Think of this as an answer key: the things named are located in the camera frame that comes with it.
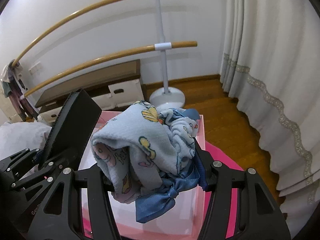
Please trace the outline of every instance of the white pillow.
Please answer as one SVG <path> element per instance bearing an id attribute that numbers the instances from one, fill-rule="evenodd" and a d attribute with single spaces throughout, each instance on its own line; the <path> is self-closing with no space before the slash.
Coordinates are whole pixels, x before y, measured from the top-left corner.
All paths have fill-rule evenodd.
<path id="1" fill-rule="evenodd" d="M 25 148 L 43 149 L 50 130 L 40 122 L 5 122 L 0 126 L 0 160 Z"/>

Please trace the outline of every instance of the wall outlet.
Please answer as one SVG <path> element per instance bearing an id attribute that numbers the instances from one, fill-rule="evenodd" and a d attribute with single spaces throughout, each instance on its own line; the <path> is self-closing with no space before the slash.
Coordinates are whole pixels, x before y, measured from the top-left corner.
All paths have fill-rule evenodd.
<path id="1" fill-rule="evenodd" d="M 42 69 L 42 64 L 41 64 L 41 62 L 38 62 L 35 65 L 33 65 L 31 68 L 29 68 L 29 73 L 32 76 L 36 72 L 38 72 L 40 69 Z"/>

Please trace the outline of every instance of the wooden baseboard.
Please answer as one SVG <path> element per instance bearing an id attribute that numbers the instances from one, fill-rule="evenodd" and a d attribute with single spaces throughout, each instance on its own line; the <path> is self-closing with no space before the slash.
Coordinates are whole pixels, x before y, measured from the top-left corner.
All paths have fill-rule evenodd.
<path id="1" fill-rule="evenodd" d="M 188 77 L 188 78 L 179 78 L 179 79 L 172 79 L 169 80 L 169 86 L 174 86 L 181 83 L 191 82 L 191 81 L 203 81 L 203 80 L 211 80 L 211 79 L 219 79 L 220 75 L 207 75 L 207 76 L 196 76 L 196 77 Z M 158 89 L 163 87 L 163 83 L 161 82 L 155 82 L 150 84 L 142 84 L 141 85 L 142 90 L 144 89 Z"/>

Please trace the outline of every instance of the wooden floor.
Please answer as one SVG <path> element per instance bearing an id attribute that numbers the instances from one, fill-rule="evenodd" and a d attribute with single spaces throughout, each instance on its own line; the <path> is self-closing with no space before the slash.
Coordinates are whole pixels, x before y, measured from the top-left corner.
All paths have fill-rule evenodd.
<path id="1" fill-rule="evenodd" d="M 247 116 L 237 110 L 237 99 L 228 98 L 223 92 L 217 76 L 209 80 L 174 81 L 169 85 L 185 94 L 184 108 L 195 108 L 204 115 L 205 139 L 220 148 L 244 170 L 255 168 L 278 204 L 281 204 L 284 198 L 280 198 L 276 191 L 278 175 L 269 169 L 270 155 L 259 148 L 259 133 L 249 125 Z M 147 85 L 145 98 L 149 98 L 156 88 L 156 85 Z"/>

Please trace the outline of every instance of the light blue towel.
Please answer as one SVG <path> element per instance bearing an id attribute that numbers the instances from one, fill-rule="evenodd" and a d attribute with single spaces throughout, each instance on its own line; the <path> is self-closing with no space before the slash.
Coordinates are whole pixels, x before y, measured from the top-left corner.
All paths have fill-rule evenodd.
<path id="1" fill-rule="evenodd" d="M 115 188 L 113 197 L 131 203 L 163 185 L 161 171 L 179 176 L 195 154 L 195 120 L 173 109 L 158 116 L 153 105 L 137 101 L 91 137 L 98 166 Z"/>

